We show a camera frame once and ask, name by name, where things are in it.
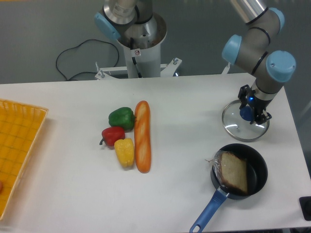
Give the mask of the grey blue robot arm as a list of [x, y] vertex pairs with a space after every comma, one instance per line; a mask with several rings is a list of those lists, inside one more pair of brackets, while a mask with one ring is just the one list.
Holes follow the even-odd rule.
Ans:
[[[271, 119], [267, 106], [292, 77], [295, 58], [286, 51], [267, 52], [271, 40], [284, 26], [284, 15], [260, 0], [233, 0], [231, 5], [248, 27], [244, 36], [233, 35], [222, 58], [255, 77], [252, 86], [239, 90], [240, 115], [251, 124]], [[106, 0], [95, 14], [98, 29], [124, 49], [129, 78], [159, 77], [160, 48], [167, 34], [164, 19], [150, 0]]]

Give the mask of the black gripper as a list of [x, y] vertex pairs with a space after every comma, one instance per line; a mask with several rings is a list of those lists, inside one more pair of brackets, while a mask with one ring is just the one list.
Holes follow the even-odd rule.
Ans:
[[239, 109], [249, 105], [253, 110], [250, 124], [261, 125], [272, 118], [272, 115], [266, 112], [266, 107], [273, 99], [272, 94], [264, 93], [259, 89], [251, 89], [249, 85], [244, 85], [239, 90], [238, 99], [241, 103]]

